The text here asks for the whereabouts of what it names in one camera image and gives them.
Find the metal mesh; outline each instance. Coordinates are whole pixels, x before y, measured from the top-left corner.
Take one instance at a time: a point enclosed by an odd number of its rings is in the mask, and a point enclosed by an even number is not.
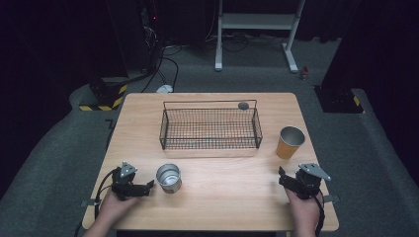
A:
[[[256,108],[165,109],[163,149],[259,148],[262,131]]]

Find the black equipment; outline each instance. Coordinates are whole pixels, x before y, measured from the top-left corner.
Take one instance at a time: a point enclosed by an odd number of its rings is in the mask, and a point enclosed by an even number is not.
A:
[[[327,181],[332,179],[317,164],[299,164],[298,166],[299,170],[295,172],[295,178],[286,175],[285,170],[280,166],[280,185],[293,191],[300,199],[315,199],[320,209],[320,216],[315,229],[315,235],[319,236],[325,216],[323,205],[316,196],[320,192],[321,179]]]
[[[154,186],[154,180],[146,185],[135,185],[132,180],[135,177],[137,169],[127,162],[123,162],[112,173],[112,191],[122,200],[126,197],[143,197],[150,194]]]

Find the silver cup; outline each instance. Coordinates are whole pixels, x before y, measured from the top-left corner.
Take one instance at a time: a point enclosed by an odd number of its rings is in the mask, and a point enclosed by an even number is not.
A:
[[[175,194],[182,186],[181,171],[175,164],[160,166],[156,180],[166,194]]]

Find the metal stand leg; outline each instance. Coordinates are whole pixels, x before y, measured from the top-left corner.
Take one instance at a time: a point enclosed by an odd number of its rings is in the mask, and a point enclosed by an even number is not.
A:
[[[295,37],[295,32],[298,27],[299,19],[301,18],[302,8],[304,7],[305,0],[300,0],[298,4],[298,8],[295,13],[295,17],[293,18],[293,25],[290,31],[289,41],[283,43],[284,53],[286,54],[287,61],[290,66],[290,71],[292,73],[298,72],[298,67],[296,66],[295,60],[293,59],[293,54],[291,53],[291,46],[293,45],[293,39]]]
[[[222,70],[222,0],[219,0],[218,31],[216,36],[215,71]]]

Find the gray carpet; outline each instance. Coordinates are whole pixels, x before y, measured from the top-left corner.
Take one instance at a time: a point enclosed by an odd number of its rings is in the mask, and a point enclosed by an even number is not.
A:
[[[354,94],[364,114],[325,114],[313,90],[320,85],[339,41],[295,41],[298,66],[307,66],[307,80],[291,74],[278,43],[250,44],[224,51],[223,70],[213,71],[214,50],[173,47],[167,57],[179,65],[178,92],[292,92],[302,110],[320,166],[332,177],[329,192],[340,227],[321,236],[419,236],[419,190],[399,161],[363,90]],[[235,50],[242,45],[226,43]],[[168,84],[176,67],[161,65]],[[147,79],[129,84],[126,94],[143,90]],[[145,92],[163,85],[157,75]],[[0,202],[0,236],[72,236],[82,219],[81,202],[90,197],[106,154],[112,112],[81,112],[78,103],[87,85],[69,98],[73,111],[34,148]],[[279,232],[277,236],[286,236]]]

